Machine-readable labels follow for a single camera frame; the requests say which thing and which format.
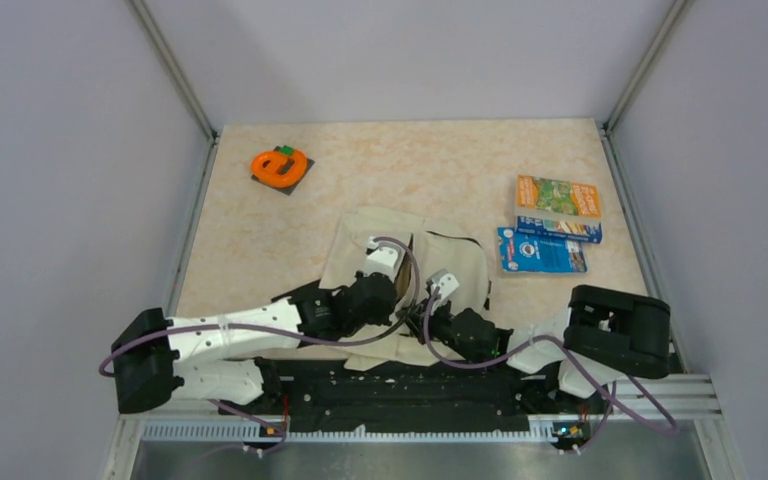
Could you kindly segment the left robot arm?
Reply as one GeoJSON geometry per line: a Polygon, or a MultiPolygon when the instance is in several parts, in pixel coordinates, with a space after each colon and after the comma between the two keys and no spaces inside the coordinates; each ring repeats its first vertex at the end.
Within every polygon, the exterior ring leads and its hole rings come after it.
{"type": "Polygon", "coordinates": [[[122,414],[173,399],[247,404],[268,413],[279,404],[280,381],[259,353],[377,342],[394,329],[397,300],[392,277],[357,273],[348,286],[310,283],[268,305],[215,316],[169,317],[150,308],[113,341],[98,371],[114,380],[122,414]]]}

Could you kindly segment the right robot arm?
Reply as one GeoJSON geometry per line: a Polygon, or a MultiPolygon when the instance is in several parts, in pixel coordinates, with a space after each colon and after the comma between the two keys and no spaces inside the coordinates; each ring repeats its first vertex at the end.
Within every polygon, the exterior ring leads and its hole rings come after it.
{"type": "Polygon", "coordinates": [[[452,365],[463,370],[506,365],[536,374],[556,364],[558,377],[546,385],[546,397],[560,412],[574,411],[598,386],[622,376],[662,379],[670,372],[671,308],[654,297],[578,285],[549,320],[502,329],[472,308],[453,313],[435,287],[428,293],[406,308],[406,324],[435,359],[443,358],[436,348],[442,344],[459,355],[452,365]]]}

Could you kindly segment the blue book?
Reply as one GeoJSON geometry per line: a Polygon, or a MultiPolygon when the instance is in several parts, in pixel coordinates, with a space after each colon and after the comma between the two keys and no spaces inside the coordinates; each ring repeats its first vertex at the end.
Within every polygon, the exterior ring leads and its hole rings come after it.
{"type": "Polygon", "coordinates": [[[500,265],[505,273],[587,273],[584,245],[598,245],[603,239],[600,224],[527,216],[518,216],[514,226],[497,227],[496,234],[500,265]]]}

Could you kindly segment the orange green book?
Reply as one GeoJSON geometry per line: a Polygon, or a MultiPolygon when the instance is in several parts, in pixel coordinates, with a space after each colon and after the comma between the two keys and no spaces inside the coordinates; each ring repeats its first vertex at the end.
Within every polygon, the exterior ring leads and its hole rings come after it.
{"type": "Polygon", "coordinates": [[[584,224],[602,219],[600,194],[594,185],[530,175],[517,178],[514,213],[584,224]]]}

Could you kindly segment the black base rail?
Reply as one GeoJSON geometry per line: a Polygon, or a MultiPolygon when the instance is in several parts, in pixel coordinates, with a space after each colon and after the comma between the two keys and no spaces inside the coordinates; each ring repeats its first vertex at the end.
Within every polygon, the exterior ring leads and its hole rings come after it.
{"type": "Polygon", "coordinates": [[[368,371],[341,360],[267,360],[262,396],[239,411],[286,417],[293,433],[483,433],[526,431],[532,415],[604,412],[597,393],[581,399],[560,390],[550,365],[525,374],[507,365],[481,370],[385,362],[368,371]]]}

